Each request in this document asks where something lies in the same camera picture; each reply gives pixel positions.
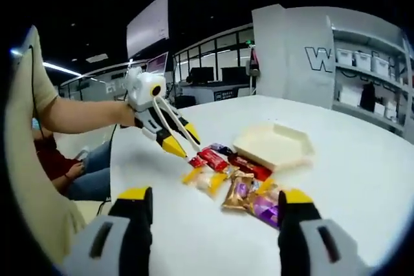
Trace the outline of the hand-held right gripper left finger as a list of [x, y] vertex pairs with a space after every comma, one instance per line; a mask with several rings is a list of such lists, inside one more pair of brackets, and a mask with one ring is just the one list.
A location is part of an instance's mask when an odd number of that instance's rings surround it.
[[108, 214], [79, 233], [66, 256], [66, 275], [149, 275], [152, 245], [151, 187], [121, 193]]

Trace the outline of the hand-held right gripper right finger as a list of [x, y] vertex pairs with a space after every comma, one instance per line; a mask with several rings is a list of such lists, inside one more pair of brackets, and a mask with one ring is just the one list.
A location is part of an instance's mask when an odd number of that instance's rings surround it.
[[298, 189], [278, 197], [282, 275], [367, 275], [356, 241]]

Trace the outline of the person's left hand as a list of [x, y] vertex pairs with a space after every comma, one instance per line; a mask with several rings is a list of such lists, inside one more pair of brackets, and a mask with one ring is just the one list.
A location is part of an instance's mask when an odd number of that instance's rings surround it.
[[117, 123], [124, 127], [135, 127], [135, 111], [133, 108], [125, 101], [118, 102], [118, 121]]

